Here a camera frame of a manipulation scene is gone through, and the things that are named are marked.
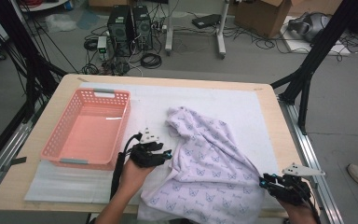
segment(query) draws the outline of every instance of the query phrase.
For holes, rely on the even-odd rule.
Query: white mat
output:
[[[126,90],[131,92],[131,113],[122,148],[132,135],[146,127],[160,136],[164,148],[175,149],[178,139],[168,135],[165,124],[170,106],[187,106],[204,116],[226,122],[239,148],[254,163],[259,172],[278,173],[278,165],[269,141],[257,95],[252,91],[225,91],[196,88],[117,85],[103,83],[81,84],[81,87]],[[170,172],[168,163],[150,174],[143,186],[152,189]],[[112,172],[61,168],[41,161],[26,201],[108,203]],[[138,194],[131,204],[139,202]],[[277,207],[268,196],[264,207]]]
[[[296,17],[287,16],[284,20],[284,24],[281,28],[281,35],[284,44],[288,48],[289,51],[294,53],[308,53],[310,52],[310,43],[307,42],[301,35],[298,35],[296,31],[288,31],[287,26],[290,20],[294,20]],[[337,41],[334,47],[331,48],[328,55],[337,55],[337,53],[341,54],[342,56],[348,56],[351,53],[345,48],[344,45]]]

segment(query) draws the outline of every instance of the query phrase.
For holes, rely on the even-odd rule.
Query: stand leg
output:
[[[165,51],[167,55],[171,55],[172,40],[173,40],[173,25],[172,25],[172,8],[171,0],[168,0],[168,22],[167,22],[167,35],[165,39]]]
[[[219,46],[219,54],[221,55],[222,59],[224,59],[226,57],[226,46],[225,46],[225,40],[223,38],[223,31],[225,29],[228,6],[229,6],[229,1],[225,0],[225,3],[223,4],[222,18],[220,20],[220,26],[216,31],[217,44]]]

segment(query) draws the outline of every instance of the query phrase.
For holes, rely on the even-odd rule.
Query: cardboard box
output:
[[[301,16],[304,12],[322,12],[333,15],[342,0],[303,0],[303,2],[293,6],[289,10],[291,16]]]
[[[132,6],[133,0],[89,0],[91,7],[112,7],[114,5],[130,5]]]
[[[258,0],[254,3],[239,3],[235,24],[252,29],[258,35],[272,38],[283,25],[290,7],[303,0]]]

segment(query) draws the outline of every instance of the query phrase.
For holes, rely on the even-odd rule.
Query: black metal pole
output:
[[[289,105],[294,104],[301,93],[298,125],[303,134],[307,134],[305,124],[312,76],[357,13],[358,0],[343,0],[301,66],[293,74],[271,84],[272,88],[276,89],[289,83],[286,90],[280,94],[280,99]]]

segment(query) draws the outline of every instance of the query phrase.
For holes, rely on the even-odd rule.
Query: computer tower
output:
[[[115,56],[131,56],[131,42],[134,39],[131,8],[127,5],[113,6],[107,28]]]
[[[132,9],[135,38],[138,49],[152,49],[151,20],[146,6],[138,6]]]

